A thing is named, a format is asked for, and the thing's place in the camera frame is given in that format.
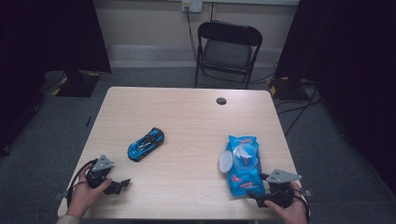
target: light wood surface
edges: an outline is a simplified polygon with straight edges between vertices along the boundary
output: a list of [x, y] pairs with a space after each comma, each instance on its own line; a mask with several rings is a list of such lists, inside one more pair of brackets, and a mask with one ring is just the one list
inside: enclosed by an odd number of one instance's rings
[[[227, 104], [218, 105], [219, 97]], [[163, 130], [163, 145], [141, 162], [130, 161], [128, 146], [152, 127]], [[276, 217], [254, 200], [231, 196], [225, 175], [219, 171], [219, 156], [229, 135], [257, 136], [264, 173], [270, 174], [275, 168], [296, 173], [267, 91], [109, 89], [75, 173], [87, 161], [106, 154], [115, 164], [107, 177], [118, 182], [131, 178], [132, 183], [120, 195], [101, 195], [86, 217]], [[63, 200], [58, 215], [66, 209]]]

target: blue toy car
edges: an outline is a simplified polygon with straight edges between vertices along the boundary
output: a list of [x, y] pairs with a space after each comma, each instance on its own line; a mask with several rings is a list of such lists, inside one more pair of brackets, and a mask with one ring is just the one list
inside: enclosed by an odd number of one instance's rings
[[132, 161], [141, 161], [155, 148], [163, 144], [165, 135], [159, 128], [152, 128], [144, 137], [128, 147], [128, 157]]

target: black round hole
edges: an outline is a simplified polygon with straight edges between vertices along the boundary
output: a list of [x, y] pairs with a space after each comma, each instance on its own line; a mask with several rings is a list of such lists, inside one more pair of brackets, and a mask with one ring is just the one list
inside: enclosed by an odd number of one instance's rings
[[227, 100], [224, 99], [224, 98], [222, 98], [222, 97], [219, 97], [219, 98], [216, 100], [216, 102], [218, 103], [218, 105], [225, 105], [225, 104], [227, 104]]

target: black chair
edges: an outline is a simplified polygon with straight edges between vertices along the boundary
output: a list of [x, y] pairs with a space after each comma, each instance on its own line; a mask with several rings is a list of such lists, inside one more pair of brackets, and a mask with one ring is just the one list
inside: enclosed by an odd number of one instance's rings
[[262, 45], [262, 34], [248, 25], [225, 21], [207, 21], [198, 27], [198, 55], [195, 84], [199, 70], [215, 70], [244, 76], [248, 88], [254, 63]]

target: gray carpet floor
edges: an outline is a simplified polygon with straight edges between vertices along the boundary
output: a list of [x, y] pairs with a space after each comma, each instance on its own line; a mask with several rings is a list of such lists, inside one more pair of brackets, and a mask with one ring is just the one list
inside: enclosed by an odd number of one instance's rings
[[[257, 68], [252, 80], [270, 76], [272, 68]], [[49, 86], [62, 72], [46, 74]], [[112, 86], [193, 88], [194, 68], [114, 68], [102, 74], [90, 98], [56, 97], [53, 86], [38, 112], [14, 140], [10, 156], [0, 158], [0, 223], [55, 223], [63, 191], [73, 174], [92, 124]], [[233, 82], [200, 77], [200, 88], [242, 89]], [[268, 91], [261, 81], [250, 89]], [[305, 89], [313, 95], [315, 85]], [[320, 98], [314, 95], [314, 101]], [[274, 100], [278, 112], [302, 106]], [[300, 110], [279, 115], [284, 132]], [[396, 202], [366, 159], [343, 137], [337, 119], [319, 101], [309, 106], [288, 132], [287, 141], [303, 186], [314, 195], [311, 223], [396, 223]], [[235, 221], [221, 223], [251, 223]], [[191, 223], [189, 221], [83, 220], [83, 223]], [[261, 223], [282, 223], [280, 220]]]

